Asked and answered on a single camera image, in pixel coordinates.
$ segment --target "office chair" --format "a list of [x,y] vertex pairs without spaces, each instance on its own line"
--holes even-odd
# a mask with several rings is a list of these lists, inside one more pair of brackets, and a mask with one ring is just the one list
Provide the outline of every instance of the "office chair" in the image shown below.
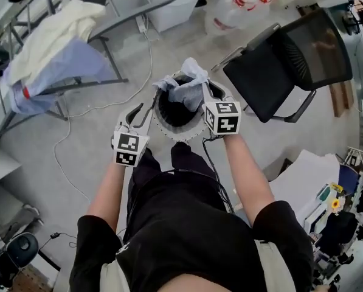
[[[345,44],[323,9],[284,27],[274,24],[238,47],[213,71],[224,73],[262,122],[297,122],[316,89],[353,77]],[[291,116],[275,116],[295,86],[310,91]]]
[[12,287],[15,277],[36,257],[38,248],[35,236],[22,232],[0,249],[0,289]]

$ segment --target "black pants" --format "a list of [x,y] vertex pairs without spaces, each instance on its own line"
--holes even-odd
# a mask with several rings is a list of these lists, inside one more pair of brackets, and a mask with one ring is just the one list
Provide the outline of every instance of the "black pants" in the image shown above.
[[[215,173],[207,165],[203,157],[197,155],[191,151],[191,147],[183,142],[178,142],[171,149],[171,164],[175,169],[186,169],[192,170],[199,173],[203,173],[213,179],[215,179]],[[161,167],[157,160],[153,157],[151,150],[146,149],[138,166],[134,169],[131,175],[130,183],[128,186],[128,202],[127,202],[127,212],[131,211],[131,205],[136,199],[138,191],[156,175],[162,173]],[[172,174],[162,175],[162,181],[166,181],[166,178],[170,179]],[[210,186],[216,186],[215,181],[211,181],[208,178],[203,178],[197,175],[198,180],[203,180]]]

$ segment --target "gray floor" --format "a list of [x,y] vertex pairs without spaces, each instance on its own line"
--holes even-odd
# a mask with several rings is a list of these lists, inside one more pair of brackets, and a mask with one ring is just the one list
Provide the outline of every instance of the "gray floor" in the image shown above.
[[[197,12],[189,22],[162,33],[159,40],[152,42],[153,76],[138,96],[125,105],[97,109],[85,116],[72,118],[71,135],[57,147],[58,159],[69,179],[88,197],[93,198],[112,157],[109,140],[121,110],[139,102],[146,102],[145,106],[148,106],[154,94],[151,82],[179,70],[186,58],[194,57],[203,68],[209,70],[232,48],[247,43],[261,29],[276,20],[284,24],[295,15],[292,13],[285,16],[287,18],[276,17],[263,21],[259,26],[250,27],[247,32],[236,32],[231,36],[213,39],[205,35],[202,14]],[[148,34],[153,40],[158,37],[154,30],[150,30]],[[148,43],[138,33],[135,21],[113,30],[108,37],[120,71],[130,82],[67,93],[70,114],[80,114],[93,106],[124,101],[138,90],[147,77],[150,68]],[[211,77],[232,89],[222,72],[211,74]],[[285,104],[293,112],[299,101],[288,99]],[[283,159],[295,159],[303,148],[318,155],[344,154],[348,144],[358,144],[358,126],[358,112],[354,108],[346,111],[341,118],[334,118],[330,91],[322,88],[296,124],[276,121],[261,123],[257,118],[245,114],[241,134],[260,167],[272,179],[277,175]],[[0,147],[22,164],[21,168],[6,177],[4,185],[19,199],[41,211],[45,222],[42,232],[37,235],[41,244],[53,232],[75,235],[77,220],[88,207],[87,200],[69,185],[54,160],[53,146],[66,135],[68,128],[67,122],[40,115],[9,131],[0,142]],[[170,169],[170,148],[174,142],[155,125],[151,126],[150,136],[149,147],[155,157],[161,162],[163,170]],[[201,139],[200,135],[190,141],[194,151],[200,154],[203,153]],[[233,193],[223,143],[218,140],[215,144],[209,144],[208,148],[221,180],[236,204],[238,200]],[[128,181],[130,174],[131,170],[128,170],[125,181]],[[125,215],[126,197],[123,194],[118,230],[125,227]],[[69,241],[71,239],[62,235],[43,249],[66,274],[70,271],[75,254],[75,250],[69,247]]]

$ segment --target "black and white marker cube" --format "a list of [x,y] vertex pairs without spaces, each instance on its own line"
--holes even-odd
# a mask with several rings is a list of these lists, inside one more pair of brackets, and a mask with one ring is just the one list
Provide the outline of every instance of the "black and white marker cube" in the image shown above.
[[207,102],[204,121],[215,135],[238,134],[241,125],[239,102]]
[[114,162],[130,167],[136,167],[145,152],[150,137],[114,132]]

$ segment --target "black t-shirt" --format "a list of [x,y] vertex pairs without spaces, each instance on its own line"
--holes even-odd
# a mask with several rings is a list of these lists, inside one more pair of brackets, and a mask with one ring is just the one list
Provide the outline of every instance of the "black t-shirt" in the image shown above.
[[223,211],[213,190],[174,182],[153,191],[133,211],[131,236],[124,239],[124,247],[101,218],[79,219],[72,292],[98,291],[101,267],[115,257],[132,292],[157,291],[181,274],[205,278],[234,292],[265,292],[254,239],[277,245],[297,292],[311,288],[311,243],[287,202],[266,206],[251,229]]

